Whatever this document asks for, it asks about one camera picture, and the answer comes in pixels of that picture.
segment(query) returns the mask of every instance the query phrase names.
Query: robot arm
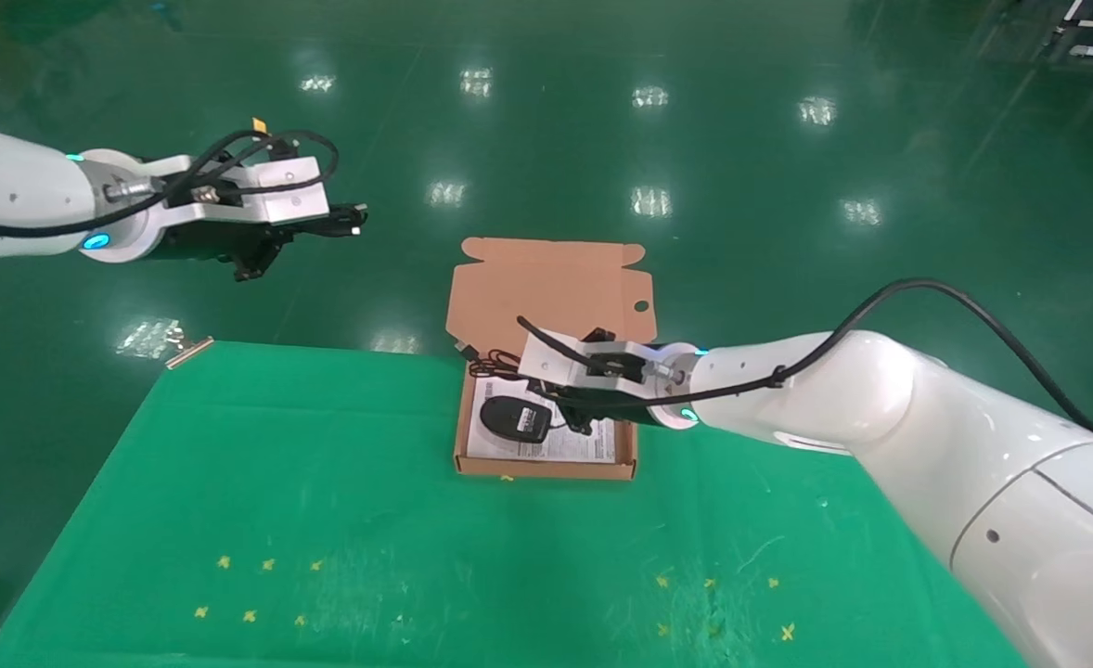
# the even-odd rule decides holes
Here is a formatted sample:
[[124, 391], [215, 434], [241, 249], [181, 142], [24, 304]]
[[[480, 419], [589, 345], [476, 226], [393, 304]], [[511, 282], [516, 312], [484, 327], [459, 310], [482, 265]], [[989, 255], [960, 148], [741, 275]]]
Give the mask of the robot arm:
[[[766, 384], [773, 370], [804, 359], [827, 337], [705, 352], [686, 343], [655, 350], [531, 335], [518, 372], [545, 382], [568, 424], [580, 431], [595, 418], [672, 429], [703, 422], [773, 444], [855, 456], [1031, 665], [1093, 667], [1089, 429], [861, 330], [765, 388], [657, 402]], [[562, 354], [557, 343], [577, 355]], [[618, 373], [577, 359], [602, 360]], [[630, 401], [610, 401], [618, 397]]]
[[[297, 233], [360, 234], [365, 204], [329, 206], [320, 165], [298, 156], [286, 134], [266, 139], [271, 160], [255, 165], [242, 157], [266, 147], [144, 162], [109, 149], [67, 156], [0, 134], [0, 225], [9, 228], [0, 257], [79, 248], [105, 262], [216, 258], [245, 280], [260, 278]], [[211, 174], [219, 178], [204, 178]], [[113, 221], [83, 223], [105, 216]]]

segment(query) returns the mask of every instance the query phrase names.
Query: blue indicator light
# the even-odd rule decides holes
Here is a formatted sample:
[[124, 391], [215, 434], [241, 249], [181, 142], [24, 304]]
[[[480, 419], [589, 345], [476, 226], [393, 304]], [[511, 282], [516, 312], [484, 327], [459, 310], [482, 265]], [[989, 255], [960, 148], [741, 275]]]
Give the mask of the blue indicator light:
[[109, 245], [109, 235], [106, 233], [94, 234], [85, 239], [81, 247], [85, 250], [96, 250], [98, 248], [105, 248]]

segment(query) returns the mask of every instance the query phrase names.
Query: black cable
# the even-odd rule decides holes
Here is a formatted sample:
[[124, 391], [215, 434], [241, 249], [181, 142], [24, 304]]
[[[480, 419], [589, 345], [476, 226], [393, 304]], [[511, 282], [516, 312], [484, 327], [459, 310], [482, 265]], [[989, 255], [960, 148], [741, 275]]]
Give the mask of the black cable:
[[539, 341], [542, 341], [544, 345], [550, 348], [550, 350], [565, 356], [565, 359], [576, 361], [576, 363], [583, 364], [592, 371], [611, 373], [614, 376], [620, 376], [624, 372], [623, 367], [606, 364], [600, 360], [589, 359], [588, 356], [577, 353], [572, 350], [571, 347], [564, 345], [564, 343], [559, 339], [551, 337], [550, 333], [545, 333], [542, 329], [538, 329], [538, 327], [531, 325], [525, 317], [518, 316], [518, 325], [520, 325], [526, 331], [529, 331], [530, 335], [533, 335], [534, 339], [539, 339]]
[[469, 376], [472, 377], [503, 377], [505, 380], [525, 380], [518, 376], [518, 365], [521, 359], [513, 353], [492, 350], [487, 355], [475, 355], [469, 360]]
[[[219, 189], [218, 194], [227, 196], [283, 194], [287, 190], [298, 190], [302, 189], [302, 187], [315, 186], [317, 183], [326, 181], [334, 173], [336, 165], [338, 165], [340, 161], [340, 152], [334, 148], [331, 141], [320, 134], [316, 134], [316, 132], [306, 130], [280, 132], [280, 134], [275, 137], [283, 136], [312, 139], [315, 143], [321, 144], [329, 150], [331, 157], [328, 161], [327, 168], [322, 172], [322, 174], [320, 174], [320, 176], [298, 183], [284, 183], [284, 185], [280, 186], [237, 187], [236, 189], [230, 190]], [[128, 207], [122, 207], [121, 209], [118, 209], [118, 211], [110, 211], [108, 214], [101, 215], [92, 220], [80, 221], [80, 223], [56, 224], [51, 225], [51, 227], [13, 227], [13, 225], [0, 224], [0, 236], [14, 237], [15, 239], [47, 239], [47, 237], [50, 236], [66, 236], [66, 234], [91, 232], [98, 227], [105, 227], [107, 224], [118, 223], [119, 220], [134, 215], [137, 212], [146, 211], [146, 209], [162, 202], [164, 199], [172, 198], [172, 196], [180, 194], [183, 190], [189, 190], [191, 187], [196, 187], [193, 179], [198, 176], [202, 176], [202, 178], [204, 178], [212, 175], [212, 178], [215, 179], [221, 174], [224, 174], [224, 172], [228, 168], [233, 168], [237, 162], [240, 162], [240, 160], [237, 160], [237, 156], [234, 156], [233, 160], [225, 162], [225, 164], [219, 166], [219, 168], [201, 174], [201, 169], [205, 168], [209, 162], [214, 161], [215, 157], [220, 155], [221, 151], [228, 149], [234, 141], [237, 141], [238, 139], [246, 139], [247, 137], [263, 139], [263, 141], [258, 141], [258, 143], [255, 143], [255, 147], [250, 147], [249, 149], [242, 151], [242, 153], [238, 153], [237, 156], [252, 156], [254, 153], [265, 150], [272, 143], [272, 141], [270, 141], [272, 137], [266, 132], [259, 132], [256, 130], [238, 130], [236, 132], [230, 132], [230, 134], [225, 134], [223, 138], [218, 140], [215, 144], [212, 144], [212, 147], [209, 147], [203, 153], [201, 153], [201, 155], [196, 157], [193, 163], [191, 163], [190, 168], [187, 168], [185, 173], [168, 181], [168, 185], [166, 185], [160, 194], [152, 195], [150, 198], [143, 199], [143, 201]]]
[[[752, 392], [755, 389], [766, 389], [766, 388], [779, 388], [781, 383], [789, 379], [789, 377], [795, 376], [796, 373], [806, 371], [812, 364], [816, 363], [823, 355], [826, 355], [832, 348], [837, 347], [839, 341], [843, 341], [844, 337], [856, 329], [860, 320], [863, 320], [866, 316], [877, 307], [878, 304], [884, 302], [895, 293], [901, 291], [912, 291], [912, 289], [928, 289], [928, 291], [937, 291], [943, 293], [943, 295], [957, 301], [959, 303], [965, 305], [967, 309], [971, 309], [976, 316], [979, 317], [985, 325], [988, 326], [992, 331], [996, 331], [997, 337], [1004, 342], [1006, 345], [1016, 355], [1025, 367], [1029, 370], [1031, 375], [1037, 379], [1038, 384], [1050, 395], [1050, 397], [1062, 408], [1063, 411], [1069, 415], [1070, 420], [1076, 422], [1079, 426], [1086, 429], [1089, 432], [1093, 432], [1093, 421], [1086, 418], [1085, 413], [1078, 410], [1077, 406], [1073, 406], [1073, 401], [1070, 401], [1070, 397], [1063, 392], [1059, 385], [1056, 384], [1054, 377], [1050, 377], [1043, 368], [1039, 361], [1035, 359], [1033, 353], [1030, 353], [1024, 343], [1016, 338], [1001, 321], [998, 321], [996, 316], [988, 313], [987, 309], [980, 307], [978, 302], [967, 295], [965, 292], [957, 291], [955, 288], [951, 288], [945, 283], [940, 282], [940, 280], [935, 279], [901, 279], [881, 288], [880, 291], [874, 292], [872, 296], [865, 300], [863, 303], [856, 307], [844, 321], [839, 323], [838, 327], [832, 331], [831, 337], [827, 337], [820, 343], [814, 350], [810, 351], [809, 354], [802, 356], [802, 359], [796, 361], [796, 363], [789, 365], [788, 367], [776, 367], [766, 377], [759, 377], [757, 380], [750, 380], [747, 383], [741, 383], [738, 385], [728, 385], [726, 388], [716, 389], [704, 389], [701, 392], [690, 392], [686, 395], [674, 395], [670, 397], [660, 397], [654, 399], [632, 399], [632, 401], [614, 401], [614, 402], [593, 402], [593, 401], [579, 401], [579, 399], [571, 399], [567, 397], [555, 397], [554, 395], [542, 392], [542, 390], [536, 390], [543, 397], [552, 399], [552, 401], [560, 402], [563, 406], [576, 407], [576, 408], [587, 408], [587, 409], [622, 409], [622, 408], [645, 408], [653, 406], [670, 406], [679, 405], [679, 402], [687, 401], [704, 401], [704, 399], [714, 399], [717, 397], [726, 397], [729, 395], [740, 395], [743, 392]], [[518, 318], [519, 323], [525, 320], [525, 318]], [[563, 347], [563, 343], [555, 341], [557, 345]]]

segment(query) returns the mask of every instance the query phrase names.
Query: cardboard box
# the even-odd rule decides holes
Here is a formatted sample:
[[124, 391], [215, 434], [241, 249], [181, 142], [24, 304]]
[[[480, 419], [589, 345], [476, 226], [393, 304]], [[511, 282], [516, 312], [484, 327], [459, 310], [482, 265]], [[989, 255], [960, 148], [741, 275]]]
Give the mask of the cardboard box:
[[[579, 338], [597, 327], [619, 340], [645, 343], [657, 337], [654, 280], [624, 269], [645, 257], [642, 246], [470, 237], [461, 247], [479, 261], [462, 263], [453, 274], [446, 329], [481, 354], [495, 348], [521, 354], [526, 330], [518, 316]], [[455, 444], [458, 472], [603, 481], [632, 481], [636, 473], [636, 425], [623, 422], [615, 426], [615, 464], [469, 457], [474, 388], [475, 379], [466, 372]]]

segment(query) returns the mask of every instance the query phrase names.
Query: box lid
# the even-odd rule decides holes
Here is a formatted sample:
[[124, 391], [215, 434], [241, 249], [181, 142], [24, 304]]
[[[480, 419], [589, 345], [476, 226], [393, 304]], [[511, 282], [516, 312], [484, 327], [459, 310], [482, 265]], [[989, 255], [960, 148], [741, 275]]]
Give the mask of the box lid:
[[482, 354], [521, 354], [525, 316], [543, 329], [586, 337], [602, 327], [619, 340], [653, 341], [654, 281], [624, 269], [645, 257], [636, 244], [541, 242], [472, 236], [461, 245], [475, 262], [457, 267], [448, 333]]

